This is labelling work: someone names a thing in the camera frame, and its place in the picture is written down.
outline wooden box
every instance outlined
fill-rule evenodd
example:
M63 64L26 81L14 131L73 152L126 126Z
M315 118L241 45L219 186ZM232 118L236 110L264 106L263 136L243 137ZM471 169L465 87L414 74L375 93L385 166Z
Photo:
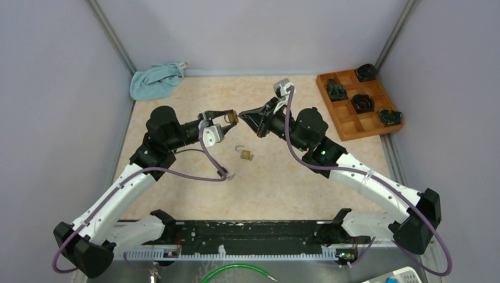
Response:
M342 141L354 140L399 131L404 125L403 121L397 125L384 126L377 114L382 109L396 110L379 80L359 82L354 71L321 74L316 79L340 139ZM344 86L348 100L335 102L330 100L327 93L328 79L333 79L335 83ZM356 94L368 94L374 101L374 111L357 114L351 103L351 99Z

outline light blue cloth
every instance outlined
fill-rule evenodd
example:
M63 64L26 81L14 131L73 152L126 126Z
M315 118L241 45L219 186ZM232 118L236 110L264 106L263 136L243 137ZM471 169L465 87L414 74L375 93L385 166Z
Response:
M130 82L130 96L134 100L150 100L169 97L179 77L184 77L184 69L179 63L153 65L145 72L136 72Z

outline green cable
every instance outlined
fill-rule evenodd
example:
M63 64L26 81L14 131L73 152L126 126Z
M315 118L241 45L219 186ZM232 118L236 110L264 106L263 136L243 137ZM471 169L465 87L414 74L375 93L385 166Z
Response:
M201 280L200 283L207 283L215 275L221 273L222 271L226 271L228 269L231 269L231 268L248 268L248 269L251 269L253 271L259 272L260 274L266 276L267 278L269 278L269 279L271 279L271 280L273 280L275 282L278 282L278 280L276 280L276 279L274 279L274 277L270 276L269 273L267 273L267 271L265 271L262 268L259 268L259 267L255 266L255 265L250 265L250 264L228 264L228 265L224 265L223 267L219 267L216 270L210 272L210 274L207 275L207 276L205 276L205 278L203 280Z

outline wooden table surface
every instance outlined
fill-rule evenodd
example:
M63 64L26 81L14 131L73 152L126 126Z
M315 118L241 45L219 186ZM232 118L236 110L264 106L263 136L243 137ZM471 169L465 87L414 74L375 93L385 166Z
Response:
M195 120L198 113L205 110L249 110L261 107L271 99L274 96L272 85L283 78L285 76L185 78L171 97L137 101L116 177L140 146L146 132L146 121L156 107L173 107L180 124ZM316 86L316 77L288 78L297 89L292 103L295 116L303 108L318 108L329 125L327 136L331 140L346 147L374 170L389 176L379 136L341 142ZM239 157L235 151L239 144L252 152L252 161ZM200 145L196 143L186 148L199 149ZM342 208L383 211L346 185L332 182L300 165L291 157L284 141L273 134L260 139L243 121L229 131L222 143L208 149L222 166L236 173L234 179L200 182L166 173L138 198L122 219L141 219L155 209L162 209L177 220L332 219ZM218 177L216 169L201 152L179 153L176 158L172 170Z

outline gray wall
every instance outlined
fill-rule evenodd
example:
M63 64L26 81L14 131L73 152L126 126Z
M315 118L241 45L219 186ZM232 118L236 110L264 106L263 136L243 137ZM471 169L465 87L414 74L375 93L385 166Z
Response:
M441 194L450 282L498 282L500 2L422 1L380 77L409 185Z
M2 1L0 38L0 281L66 282L52 230L107 189L130 75L84 1Z
M99 1L139 70L187 75L324 73L375 63L406 1Z

